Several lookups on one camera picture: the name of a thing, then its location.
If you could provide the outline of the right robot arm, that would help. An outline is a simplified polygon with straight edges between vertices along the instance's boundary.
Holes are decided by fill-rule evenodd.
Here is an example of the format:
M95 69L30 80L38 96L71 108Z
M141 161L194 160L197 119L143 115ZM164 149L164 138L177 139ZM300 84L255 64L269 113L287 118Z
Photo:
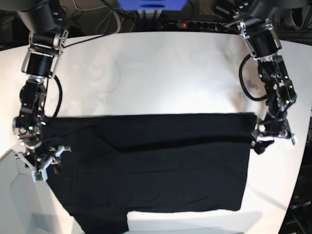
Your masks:
M56 77L56 68L68 38L66 13L58 0L27 0L27 9L18 15L29 29L29 47L22 72L29 77L19 95L21 108L13 120L13 131L26 152L20 158L38 173L60 159L50 151L42 135L46 123L44 106L47 86Z

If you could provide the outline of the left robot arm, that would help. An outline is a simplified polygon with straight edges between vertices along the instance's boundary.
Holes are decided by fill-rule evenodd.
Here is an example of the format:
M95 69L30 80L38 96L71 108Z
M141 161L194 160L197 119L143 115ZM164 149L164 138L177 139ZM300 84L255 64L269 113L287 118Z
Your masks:
M282 48L272 25L271 17L279 9L301 8L307 0L235 0L234 21L249 54L239 67L239 80L245 95L253 101L265 101L268 107L264 119L258 119L252 132L252 147L257 154L274 143L275 138L296 143L291 132L287 110L296 102L297 94L289 78L284 60L278 51ZM264 83L266 95L253 97L243 82L243 67L249 59L258 64L258 76Z

